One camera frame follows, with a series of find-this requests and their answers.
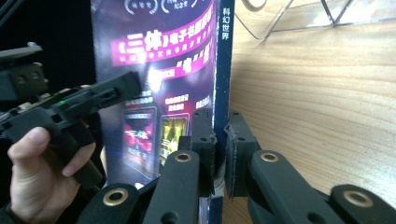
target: black background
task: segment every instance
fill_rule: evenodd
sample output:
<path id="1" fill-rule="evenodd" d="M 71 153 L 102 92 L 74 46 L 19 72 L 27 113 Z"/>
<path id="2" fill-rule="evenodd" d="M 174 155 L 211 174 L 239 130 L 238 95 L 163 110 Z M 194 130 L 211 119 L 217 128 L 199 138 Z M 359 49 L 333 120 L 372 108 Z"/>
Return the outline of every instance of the black background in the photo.
<path id="1" fill-rule="evenodd" d="M 90 0 L 23 1 L 0 27 L 0 50 L 28 42 L 43 50 L 19 63 L 43 63 L 49 92 L 96 81 Z"/>

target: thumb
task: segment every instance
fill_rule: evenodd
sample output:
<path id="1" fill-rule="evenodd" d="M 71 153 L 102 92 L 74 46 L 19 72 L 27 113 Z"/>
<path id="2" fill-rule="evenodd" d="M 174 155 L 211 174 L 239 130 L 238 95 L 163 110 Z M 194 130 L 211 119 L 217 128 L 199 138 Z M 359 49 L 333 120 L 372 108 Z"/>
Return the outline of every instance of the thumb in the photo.
<path id="1" fill-rule="evenodd" d="M 39 156 L 47 148 L 50 134 L 44 128 L 33 128 L 20 141 L 8 150 L 8 156 L 14 163 L 15 175 L 28 177 L 39 168 Z"/>

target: wood grain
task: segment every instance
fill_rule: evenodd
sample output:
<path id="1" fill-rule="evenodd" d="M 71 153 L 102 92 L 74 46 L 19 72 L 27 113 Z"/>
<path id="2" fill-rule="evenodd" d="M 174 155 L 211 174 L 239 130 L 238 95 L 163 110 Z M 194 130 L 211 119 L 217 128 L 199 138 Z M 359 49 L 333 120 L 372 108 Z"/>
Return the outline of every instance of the wood grain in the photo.
<path id="1" fill-rule="evenodd" d="M 259 41 L 235 20 L 231 107 L 312 187 L 354 184 L 396 207 L 395 21 Z M 251 223 L 245 199 L 225 199 L 223 223 Z"/>

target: book cover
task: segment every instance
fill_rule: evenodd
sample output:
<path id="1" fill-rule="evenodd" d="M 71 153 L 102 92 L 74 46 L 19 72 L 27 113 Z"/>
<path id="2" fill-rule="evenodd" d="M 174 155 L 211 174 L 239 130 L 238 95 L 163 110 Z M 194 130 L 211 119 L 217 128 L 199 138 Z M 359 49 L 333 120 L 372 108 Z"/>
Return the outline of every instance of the book cover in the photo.
<path id="1" fill-rule="evenodd" d="M 225 148 L 233 0 L 92 0 L 92 28 L 97 81 L 136 71 L 143 90 L 101 111 L 107 184 L 139 188 L 159 176 L 199 108 L 213 110 Z M 221 190 L 201 203 L 218 198 Z M 201 211 L 201 220 L 219 222 L 222 203 L 213 204 L 220 205 Z"/>

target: human hand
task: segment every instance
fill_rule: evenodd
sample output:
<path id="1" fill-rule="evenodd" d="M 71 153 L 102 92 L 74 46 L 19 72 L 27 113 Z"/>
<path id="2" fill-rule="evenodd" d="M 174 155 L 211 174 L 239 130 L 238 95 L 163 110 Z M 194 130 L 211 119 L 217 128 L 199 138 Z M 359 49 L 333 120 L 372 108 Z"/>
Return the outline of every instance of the human hand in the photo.
<path id="1" fill-rule="evenodd" d="M 50 134 L 34 128 L 8 151 L 13 162 L 11 210 L 26 223 L 54 223 L 77 195 L 72 176 L 91 157 L 95 144 L 82 147 L 63 168 L 51 150 Z"/>

